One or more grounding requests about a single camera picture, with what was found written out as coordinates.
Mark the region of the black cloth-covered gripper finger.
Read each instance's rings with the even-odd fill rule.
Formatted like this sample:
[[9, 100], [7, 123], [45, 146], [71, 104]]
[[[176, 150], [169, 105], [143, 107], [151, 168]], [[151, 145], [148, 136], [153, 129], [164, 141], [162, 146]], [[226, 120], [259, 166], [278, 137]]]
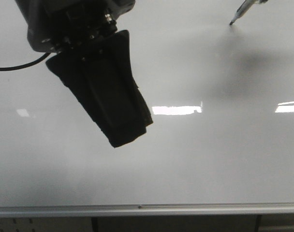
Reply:
[[112, 147], [134, 141], [153, 123], [132, 75], [128, 30], [59, 53], [46, 65], [74, 94]]

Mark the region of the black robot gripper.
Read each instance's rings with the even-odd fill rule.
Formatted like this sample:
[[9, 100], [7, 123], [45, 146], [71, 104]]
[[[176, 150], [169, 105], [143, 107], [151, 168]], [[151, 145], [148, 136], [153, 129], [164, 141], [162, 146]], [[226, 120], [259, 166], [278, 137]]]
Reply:
[[28, 42], [37, 52], [57, 52], [89, 39], [108, 37], [133, 0], [29, 0]]

